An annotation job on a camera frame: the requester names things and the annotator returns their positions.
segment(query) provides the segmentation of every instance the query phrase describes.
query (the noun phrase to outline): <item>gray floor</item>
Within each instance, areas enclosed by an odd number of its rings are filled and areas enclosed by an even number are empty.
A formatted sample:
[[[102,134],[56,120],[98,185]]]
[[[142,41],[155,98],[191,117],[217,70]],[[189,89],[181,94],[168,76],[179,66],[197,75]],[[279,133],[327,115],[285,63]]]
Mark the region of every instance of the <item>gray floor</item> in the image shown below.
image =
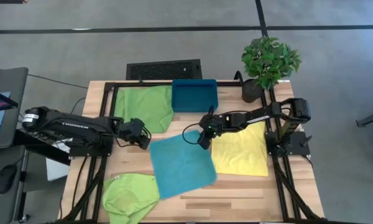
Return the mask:
[[[373,24],[373,0],[265,0],[268,26]],[[30,0],[0,5],[0,29],[74,29],[165,26],[258,26],[253,0]],[[355,120],[373,111],[373,30],[270,31],[300,51],[292,77],[296,97],[310,102],[304,125],[325,215],[330,220],[373,223],[373,125]],[[242,48],[259,31],[117,34],[3,34],[0,68],[87,86],[123,80],[126,64],[200,58],[205,78],[232,78],[242,70]],[[22,109],[45,105],[70,111],[86,91],[29,77]],[[76,112],[81,113],[82,104]],[[28,196],[29,223],[54,220],[61,180],[46,187],[50,206]]]

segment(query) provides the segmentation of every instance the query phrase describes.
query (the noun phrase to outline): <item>wooden tabletop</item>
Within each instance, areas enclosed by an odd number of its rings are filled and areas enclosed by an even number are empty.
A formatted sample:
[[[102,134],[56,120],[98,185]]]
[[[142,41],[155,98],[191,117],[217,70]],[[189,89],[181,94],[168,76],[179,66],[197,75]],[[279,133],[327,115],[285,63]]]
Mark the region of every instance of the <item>wooden tabletop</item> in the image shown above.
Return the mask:
[[[97,117],[99,115],[104,84],[108,81],[90,82],[83,116]],[[274,88],[277,101],[293,97],[292,86],[289,81],[280,82]],[[240,87],[218,87],[219,106],[216,113],[234,110],[254,110],[260,108],[261,100],[245,103],[241,100]],[[107,102],[106,113],[109,111],[110,100]],[[172,123],[166,133],[153,134],[152,140],[169,138],[181,134],[189,124],[199,122],[203,113],[175,113]],[[305,203],[320,217],[323,210],[316,187],[315,177],[311,165],[301,156],[289,156],[293,172],[295,188]],[[62,207],[64,216],[71,209],[73,191],[76,178],[83,158],[73,159],[70,164],[67,184],[63,193]],[[87,160],[81,173],[76,201],[84,192],[88,175],[90,159]],[[217,181],[202,189],[186,192],[176,197],[161,200],[156,207],[142,220],[142,222],[259,222],[282,221],[279,196],[275,182],[275,174],[271,157],[268,158],[269,177],[252,177],[245,175],[218,174]],[[153,175],[149,149],[144,151],[131,146],[119,148],[113,146],[112,155],[108,157],[105,180],[116,175],[133,172]],[[289,216],[293,217],[290,196],[285,188]],[[91,218],[95,192],[90,198],[87,217]],[[99,222],[109,222],[106,211],[101,206],[98,216]]]

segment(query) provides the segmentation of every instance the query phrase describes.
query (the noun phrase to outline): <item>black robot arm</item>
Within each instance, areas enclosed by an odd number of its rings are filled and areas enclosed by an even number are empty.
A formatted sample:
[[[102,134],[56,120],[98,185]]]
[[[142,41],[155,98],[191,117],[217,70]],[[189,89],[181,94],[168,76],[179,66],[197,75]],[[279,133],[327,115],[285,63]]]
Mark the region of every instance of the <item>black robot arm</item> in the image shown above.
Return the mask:
[[[289,110],[289,114],[282,113],[282,110]],[[198,143],[203,149],[207,149],[212,138],[224,133],[242,131],[250,124],[269,118],[285,120],[277,144],[278,147],[287,150],[290,146],[290,136],[297,126],[311,119],[308,102],[301,98],[289,98],[246,113],[213,114],[213,108],[210,108],[209,113],[204,115],[199,122],[203,131],[200,133]]]
[[[63,138],[73,138],[90,147],[102,147],[105,139],[120,138],[131,144],[147,149],[150,134],[140,119],[124,122],[122,118],[89,118],[62,113],[46,107],[25,111],[22,127],[27,132],[45,133]]]

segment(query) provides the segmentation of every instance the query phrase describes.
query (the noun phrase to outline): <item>yellow towel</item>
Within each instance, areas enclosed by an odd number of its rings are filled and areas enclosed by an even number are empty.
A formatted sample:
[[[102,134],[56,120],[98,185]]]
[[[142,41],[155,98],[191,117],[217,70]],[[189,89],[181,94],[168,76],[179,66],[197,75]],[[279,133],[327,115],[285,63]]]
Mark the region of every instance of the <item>yellow towel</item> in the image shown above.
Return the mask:
[[[268,177],[263,121],[238,133],[226,133],[211,143],[211,157],[219,174]]]

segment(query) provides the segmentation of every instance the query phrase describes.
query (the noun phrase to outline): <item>blue container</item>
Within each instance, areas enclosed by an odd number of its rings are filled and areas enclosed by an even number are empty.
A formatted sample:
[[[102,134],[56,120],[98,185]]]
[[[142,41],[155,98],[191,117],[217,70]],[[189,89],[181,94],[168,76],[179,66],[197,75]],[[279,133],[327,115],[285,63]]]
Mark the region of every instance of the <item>blue container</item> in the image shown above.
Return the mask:
[[[216,80],[173,80],[172,108],[174,112],[204,112],[218,107]]]

